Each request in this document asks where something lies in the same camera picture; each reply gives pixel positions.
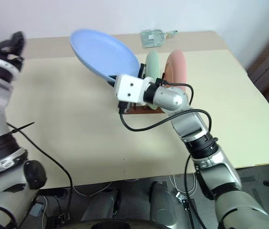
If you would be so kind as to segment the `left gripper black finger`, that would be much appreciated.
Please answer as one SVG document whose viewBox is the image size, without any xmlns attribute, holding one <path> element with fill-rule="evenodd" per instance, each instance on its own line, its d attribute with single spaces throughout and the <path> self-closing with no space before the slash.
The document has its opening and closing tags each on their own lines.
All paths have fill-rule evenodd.
<svg viewBox="0 0 269 229">
<path fill-rule="evenodd" d="M 12 55 L 23 56 L 26 44 L 14 44 L 12 46 Z"/>
<path fill-rule="evenodd" d="M 22 31 L 18 31 L 12 34 L 10 38 L 11 45 L 25 45 L 25 37 Z"/>
</svg>

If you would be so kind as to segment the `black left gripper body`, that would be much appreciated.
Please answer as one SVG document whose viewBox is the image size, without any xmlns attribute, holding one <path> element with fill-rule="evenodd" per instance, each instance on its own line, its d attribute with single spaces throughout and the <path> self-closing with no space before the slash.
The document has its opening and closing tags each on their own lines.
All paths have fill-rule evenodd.
<svg viewBox="0 0 269 229">
<path fill-rule="evenodd" d="M 24 58 L 22 56 L 12 55 L 10 40 L 0 42 L 0 59 L 12 64 L 19 71 L 22 69 Z"/>
</svg>

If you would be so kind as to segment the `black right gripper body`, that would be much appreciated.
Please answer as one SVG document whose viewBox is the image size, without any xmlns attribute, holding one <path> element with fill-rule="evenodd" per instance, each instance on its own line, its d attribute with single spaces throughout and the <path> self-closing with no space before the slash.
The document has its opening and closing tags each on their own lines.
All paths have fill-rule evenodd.
<svg viewBox="0 0 269 229">
<path fill-rule="evenodd" d="M 118 102 L 118 113 L 123 115 L 135 114 L 135 104 L 130 102 Z"/>
</svg>

